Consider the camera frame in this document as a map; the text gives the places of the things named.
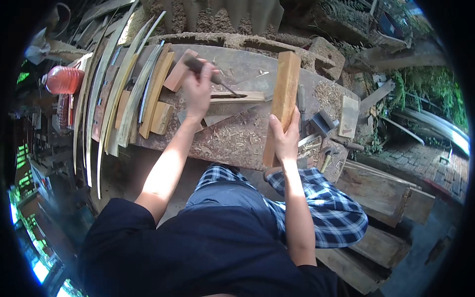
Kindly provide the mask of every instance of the hammer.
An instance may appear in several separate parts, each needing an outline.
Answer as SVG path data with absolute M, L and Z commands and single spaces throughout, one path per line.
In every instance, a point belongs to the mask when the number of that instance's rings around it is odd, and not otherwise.
M 337 151 L 334 147 L 329 147 L 325 150 L 325 162 L 323 163 L 322 169 L 320 170 L 320 173 L 324 173 L 326 167 L 328 166 L 328 163 L 330 162 L 330 158 L 333 154 L 336 154 Z

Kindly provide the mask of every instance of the workbench surface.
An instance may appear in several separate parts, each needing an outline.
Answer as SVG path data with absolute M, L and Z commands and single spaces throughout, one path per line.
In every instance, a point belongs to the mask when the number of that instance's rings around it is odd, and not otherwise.
M 144 50 L 138 62 L 141 59 L 147 58 L 148 48 L 151 48 L 151 46 Z M 230 48 L 178 44 L 171 46 L 171 51 L 176 52 L 175 63 L 188 48 L 198 52 L 199 57 L 214 62 L 221 69 L 223 80 L 231 86 L 231 89 L 236 91 L 263 91 L 266 97 L 272 96 L 277 74 L 277 59 Z M 315 97 L 315 87 L 321 81 L 329 85 L 334 84 L 342 94 L 359 101 L 359 98 L 354 93 L 342 86 L 316 73 L 301 69 L 300 84 L 303 84 L 305 88 L 307 119 L 321 109 L 321 104 Z M 222 86 L 213 85 L 213 91 L 225 91 L 225 89 Z M 136 145 L 162 151 L 180 126 L 177 113 L 185 109 L 183 89 L 180 88 L 177 93 L 174 93 L 164 87 L 159 101 L 168 103 L 175 108 L 165 135 L 150 133 L 149 138 L 144 139 L 140 134 L 137 134 Z M 239 114 L 239 111 L 252 106 L 255 107 Z M 262 154 L 266 144 L 268 117 L 271 106 L 272 101 L 260 104 L 233 103 L 211 105 L 208 115 L 216 112 L 216 109 L 219 109 L 221 113 L 226 110 L 231 114 L 235 115 L 237 113 L 238 115 L 220 121 L 196 133 L 189 157 L 253 170 L 264 170 Z M 332 115 L 341 114 L 341 101 L 330 103 L 330 105 L 323 107 L 333 120 L 339 119 Z M 332 135 L 337 135 L 337 129 L 333 130 Z M 340 176 L 348 151 L 342 145 L 334 143 L 327 138 L 323 142 L 322 147 L 329 145 L 336 147 L 340 151 L 339 154 L 332 157 L 332 161 L 324 174 L 327 179 L 335 182 Z M 323 164 L 322 156 L 319 153 L 310 156 L 314 159 L 314 166 L 321 168 Z

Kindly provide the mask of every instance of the metal tool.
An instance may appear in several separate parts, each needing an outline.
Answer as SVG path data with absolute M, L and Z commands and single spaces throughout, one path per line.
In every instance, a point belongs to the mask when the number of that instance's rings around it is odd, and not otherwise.
M 338 153 L 338 151 L 334 147 L 329 147 L 325 150 L 324 155 L 326 156 L 325 162 L 323 163 L 322 169 L 320 170 L 320 173 L 324 173 L 326 167 L 328 166 L 328 163 L 330 162 L 330 159 L 332 158 L 332 155 Z
M 198 59 L 193 57 L 192 55 L 186 54 L 183 63 L 190 68 L 191 71 L 193 71 L 196 74 L 201 73 L 201 69 L 203 68 L 203 63 L 201 63 Z M 213 76 L 211 77 L 211 82 L 215 83 L 217 85 L 222 85 L 225 87 L 229 92 L 233 93 L 236 98 L 241 98 L 240 95 L 236 94 L 233 90 L 231 90 L 225 83 L 223 83 L 223 80 L 221 79 L 221 76 L 213 73 Z

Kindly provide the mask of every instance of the plastic bottle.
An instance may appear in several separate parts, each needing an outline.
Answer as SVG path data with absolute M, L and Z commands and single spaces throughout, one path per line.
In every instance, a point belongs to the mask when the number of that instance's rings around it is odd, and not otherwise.
M 74 94 L 83 82 L 84 71 L 66 66 L 55 66 L 43 75 L 41 83 L 52 94 Z

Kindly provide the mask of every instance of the plaid pants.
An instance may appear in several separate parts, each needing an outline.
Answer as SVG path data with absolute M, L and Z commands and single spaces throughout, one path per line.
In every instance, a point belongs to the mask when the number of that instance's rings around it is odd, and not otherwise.
M 361 206 L 336 189 L 316 168 L 299 169 L 299 174 L 315 226 L 315 247 L 318 249 L 345 248 L 363 238 L 368 227 L 368 217 Z M 241 173 L 226 165 L 213 163 L 199 180 L 195 192 L 208 184 L 219 181 L 238 182 L 257 191 Z M 266 181 L 284 197 L 285 181 L 282 171 L 271 173 Z M 261 196 L 274 214 L 279 238 L 285 243 L 285 202 L 272 201 L 262 194 Z

